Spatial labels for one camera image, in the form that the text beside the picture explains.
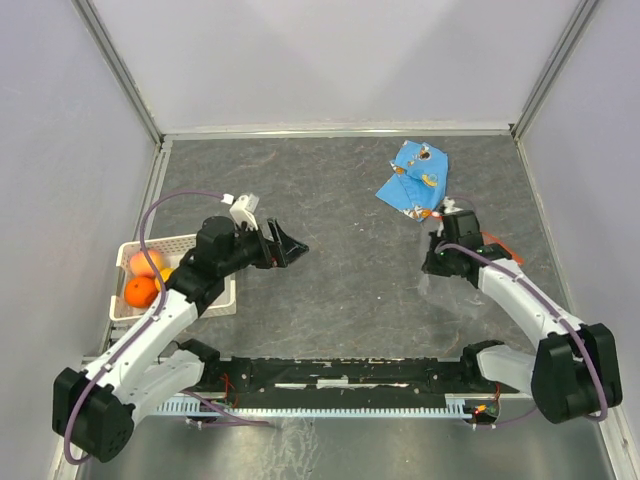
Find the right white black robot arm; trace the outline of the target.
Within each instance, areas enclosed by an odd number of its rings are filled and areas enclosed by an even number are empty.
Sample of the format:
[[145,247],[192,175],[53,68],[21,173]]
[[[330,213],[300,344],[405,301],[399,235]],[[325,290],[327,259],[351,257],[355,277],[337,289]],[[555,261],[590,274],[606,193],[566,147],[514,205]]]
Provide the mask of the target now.
[[551,423],[603,421],[623,399],[616,341],[602,323],[587,324],[561,308],[522,271],[498,242],[488,243],[476,214],[453,209],[436,216],[422,270],[461,278],[496,302],[525,333],[535,352],[486,343],[458,368],[467,389],[492,382],[532,397]]

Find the white perforated plastic basket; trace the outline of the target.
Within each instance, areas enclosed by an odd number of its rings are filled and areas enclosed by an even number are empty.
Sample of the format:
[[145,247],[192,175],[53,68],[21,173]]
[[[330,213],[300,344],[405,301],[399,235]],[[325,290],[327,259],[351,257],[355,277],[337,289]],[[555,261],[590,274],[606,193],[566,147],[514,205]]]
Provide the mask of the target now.
[[[161,258],[160,266],[175,269],[187,251],[195,246],[196,235],[188,234],[145,241],[149,252]],[[111,296],[109,318],[116,324],[133,325],[146,312],[129,305],[124,297],[124,287],[136,274],[131,270],[131,258],[141,252],[140,242],[132,241],[120,245],[116,256],[116,269],[120,281],[116,293]],[[236,313],[236,280],[232,274],[224,280],[223,293],[202,314],[203,318],[233,315]]]

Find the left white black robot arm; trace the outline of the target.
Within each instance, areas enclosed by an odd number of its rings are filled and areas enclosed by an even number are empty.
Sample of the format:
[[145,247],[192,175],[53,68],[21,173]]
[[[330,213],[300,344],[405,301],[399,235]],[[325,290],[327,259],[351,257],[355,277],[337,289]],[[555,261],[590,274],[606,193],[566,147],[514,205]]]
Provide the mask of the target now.
[[70,464],[82,462],[73,447],[86,457],[112,460],[165,401],[191,386],[209,390],[219,383],[221,366],[207,356],[178,349],[164,362],[158,357],[222,295],[229,275],[250,266],[286,268],[308,252],[276,220],[267,224],[269,237],[227,217],[206,219],[147,312],[83,370],[66,368],[56,377],[52,428],[63,438]]

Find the peach toy fruit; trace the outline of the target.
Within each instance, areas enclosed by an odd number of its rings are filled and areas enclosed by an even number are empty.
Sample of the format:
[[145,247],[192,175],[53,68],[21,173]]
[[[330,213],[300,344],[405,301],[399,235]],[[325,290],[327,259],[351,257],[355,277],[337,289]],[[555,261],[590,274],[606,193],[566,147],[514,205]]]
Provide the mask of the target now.
[[129,268],[134,276],[153,278],[155,270],[162,271],[166,267],[164,255],[157,250],[149,250],[147,259],[142,251],[139,251],[129,260]]

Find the yellow lemon toy fruit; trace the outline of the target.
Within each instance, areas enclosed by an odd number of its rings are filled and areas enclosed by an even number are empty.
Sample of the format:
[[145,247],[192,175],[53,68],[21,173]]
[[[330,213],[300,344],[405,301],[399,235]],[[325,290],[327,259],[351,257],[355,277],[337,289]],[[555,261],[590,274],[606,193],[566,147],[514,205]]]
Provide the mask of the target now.
[[162,290],[162,286],[165,285],[173,273],[174,269],[171,267],[166,267],[160,270],[160,276],[154,278],[154,285],[158,292]]

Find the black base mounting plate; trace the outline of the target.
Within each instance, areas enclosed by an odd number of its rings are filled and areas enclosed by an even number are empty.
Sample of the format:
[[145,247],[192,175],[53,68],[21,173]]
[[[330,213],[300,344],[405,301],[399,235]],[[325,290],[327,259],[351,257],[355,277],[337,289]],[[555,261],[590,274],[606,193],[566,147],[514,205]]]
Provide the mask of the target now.
[[493,399],[512,393],[474,373],[462,359],[276,359],[210,362],[190,388],[239,408],[444,407],[448,394]]

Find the blue patterned cloth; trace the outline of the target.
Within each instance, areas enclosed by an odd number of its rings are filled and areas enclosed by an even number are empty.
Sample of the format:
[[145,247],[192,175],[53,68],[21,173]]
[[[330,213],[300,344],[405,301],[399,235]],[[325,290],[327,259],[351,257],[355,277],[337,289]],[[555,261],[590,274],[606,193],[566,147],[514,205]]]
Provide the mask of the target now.
[[376,197],[417,222],[426,220],[445,197],[448,155],[429,143],[405,140],[390,167],[393,174]]

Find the orange toy fruit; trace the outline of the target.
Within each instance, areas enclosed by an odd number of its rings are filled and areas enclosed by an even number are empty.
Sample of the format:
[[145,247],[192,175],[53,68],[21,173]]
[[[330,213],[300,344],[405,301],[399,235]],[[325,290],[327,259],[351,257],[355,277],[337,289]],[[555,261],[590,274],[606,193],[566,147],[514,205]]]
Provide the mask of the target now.
[[132,278],[124,289],[125,302],[138,309],[148,308],[158,295],[155,281],[146,276]]

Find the clear zip bag orange zipper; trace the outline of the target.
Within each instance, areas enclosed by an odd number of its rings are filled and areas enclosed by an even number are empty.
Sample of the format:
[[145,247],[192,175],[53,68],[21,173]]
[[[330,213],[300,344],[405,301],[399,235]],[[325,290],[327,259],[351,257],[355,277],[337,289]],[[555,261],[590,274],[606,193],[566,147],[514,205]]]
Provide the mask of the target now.
[[437,247],[448,244],[437,229],[423,230],[420,254],[423,256],[418,283],[420,296],[431,306],[456,316],[476,319],[489,309],[490,300],[477,288],[478,264],[468,255]]

